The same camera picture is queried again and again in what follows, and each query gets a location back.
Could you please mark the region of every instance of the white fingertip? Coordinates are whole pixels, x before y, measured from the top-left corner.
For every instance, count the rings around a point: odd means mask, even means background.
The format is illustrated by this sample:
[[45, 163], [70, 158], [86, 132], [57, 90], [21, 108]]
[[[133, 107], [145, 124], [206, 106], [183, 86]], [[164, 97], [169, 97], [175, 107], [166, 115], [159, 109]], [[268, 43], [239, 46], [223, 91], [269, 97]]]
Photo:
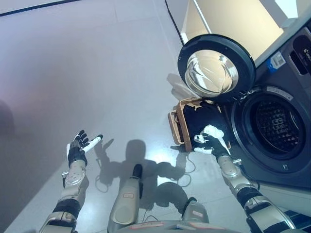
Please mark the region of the white fingertip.
[[102, 137], [100, 137], [100, 136], [95, 137], [92, 141], [89, 142], [89, 145], [84, 147], [82, 150], [84, 150], [84, 152], [87, 153], [90, 149], [92, 149], [101, 140], [102, 140]]
[[224, 139], [223, 138], [218, 138], [218, 140], [219, 140], [220, 144], [227, 150], [228, 154], [231, 155], [227, 145], [225, 144]]
[[70, 150], [70, 143], [68, 143], [67, 146], [66, 146], [67, 158], [68, 158], [68, 155], [69, 155], [69, 150]]

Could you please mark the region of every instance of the robotic hand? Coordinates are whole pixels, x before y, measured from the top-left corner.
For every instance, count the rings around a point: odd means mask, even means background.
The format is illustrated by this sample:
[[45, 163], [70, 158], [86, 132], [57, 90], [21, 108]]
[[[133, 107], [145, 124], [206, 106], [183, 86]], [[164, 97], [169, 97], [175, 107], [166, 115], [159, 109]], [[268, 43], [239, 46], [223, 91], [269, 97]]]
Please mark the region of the robotic hand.
[[295, 229], [291, 219], [262, 195], [234, 164], [228, 149], [217, 138], [221, 135], [217, 130], [210, 127], [207, 132], [207, 140], [212, 145], [211, 153], [217, 159], [225, 183], [244, 209], [252, 233], [285, 233], [288, 229]]
[[62, 174], [64, 189], [53, 213], [48, 216], [39, 233], [72, 233], [74, 231], [89, 184], [86, 177], [85, 153], [102, 138], [103, 135], [100, 134], [89, 141], [85, 131], [82, 130], [70, 144], [67, 144], [69, 171]]
[[222, 150], [224, 153], [230, 154], [230, 151], [225, 144], [225, 141], [223, 139], [224, 132], [222, 130], [217, 129], [215, 126], [207, 125], [204, 127], [204, 129], [201, 131], [199, 135], [194, 136], [194, 141], [201, 143], [201, 144], [209, 144], [210, 148], [194, 148], [195, 152], [201, 152], [204, 154], [213, 154], [215, 151]]

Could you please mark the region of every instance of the front-loading washing machine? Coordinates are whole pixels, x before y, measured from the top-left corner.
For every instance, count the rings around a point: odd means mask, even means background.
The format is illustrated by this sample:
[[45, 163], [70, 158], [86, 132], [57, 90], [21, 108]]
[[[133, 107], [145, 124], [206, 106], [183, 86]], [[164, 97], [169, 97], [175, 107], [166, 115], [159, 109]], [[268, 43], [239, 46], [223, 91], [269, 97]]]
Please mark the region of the front-loading washing machine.
[[237, 42], [205, 34], [183, 46], [178, 70], [220, 106], [248, 175], [311, 189], [311, 21], [257, 68]]

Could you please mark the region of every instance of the washing machine door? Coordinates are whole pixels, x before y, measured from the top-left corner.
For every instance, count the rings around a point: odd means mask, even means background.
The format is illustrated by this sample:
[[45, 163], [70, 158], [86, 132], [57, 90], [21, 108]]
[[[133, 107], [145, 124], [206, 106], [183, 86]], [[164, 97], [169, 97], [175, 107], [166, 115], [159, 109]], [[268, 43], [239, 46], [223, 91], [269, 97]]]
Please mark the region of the washing machine door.
[[178, 57], [182, 80], [197, 95], [215, 102], [232, 102], [249, 91], [256, 67], [238, 42], [217, 34], [188, 41]]
[[309, 116], [290, 93], [265, 86], [233, 104], [231, 124], [240, 147], [255, 164], [289, 174], [310, 163]]

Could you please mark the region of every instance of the floor tile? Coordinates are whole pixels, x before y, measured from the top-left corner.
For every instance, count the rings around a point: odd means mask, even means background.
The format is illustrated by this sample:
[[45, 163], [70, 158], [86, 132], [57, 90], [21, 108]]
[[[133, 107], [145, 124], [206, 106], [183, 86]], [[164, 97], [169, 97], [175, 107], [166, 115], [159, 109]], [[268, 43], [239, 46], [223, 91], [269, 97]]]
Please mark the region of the floor tile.
[[152, 0], [114, 0], [118, 22], [155, 17]]
[[216, 201], [206, 202], [209, 222], [215, 226], [222, 226], [241, 233], [249, 233], [244, 209], [234, 196]]

